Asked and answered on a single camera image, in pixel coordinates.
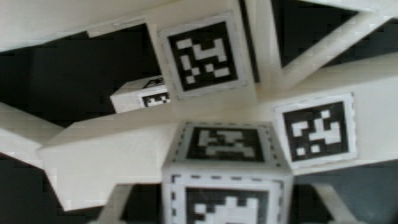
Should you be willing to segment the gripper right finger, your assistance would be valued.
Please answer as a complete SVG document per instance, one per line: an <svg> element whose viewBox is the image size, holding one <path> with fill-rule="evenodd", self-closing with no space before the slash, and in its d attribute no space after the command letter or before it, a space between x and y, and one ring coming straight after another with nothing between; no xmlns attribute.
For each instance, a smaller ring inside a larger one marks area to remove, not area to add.
<svg viewBox="0 0 398 224"><path fill-rule="evenodd" d="M317 183L313 188L333 217L327 224L368 224L358 220L333 185Z"/></svg>

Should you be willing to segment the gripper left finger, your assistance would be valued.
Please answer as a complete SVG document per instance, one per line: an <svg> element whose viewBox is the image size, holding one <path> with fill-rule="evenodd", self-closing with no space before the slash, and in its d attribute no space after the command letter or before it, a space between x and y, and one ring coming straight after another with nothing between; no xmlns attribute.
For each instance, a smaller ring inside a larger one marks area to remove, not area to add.
<svg viewBox="0 0 398 224"><path fill-rule="evenodd" d="M123 220L123 212L132 193L132 185L118 185L112 190L107 205L102 209L98 219L88 224L128 224Z"/></svg>

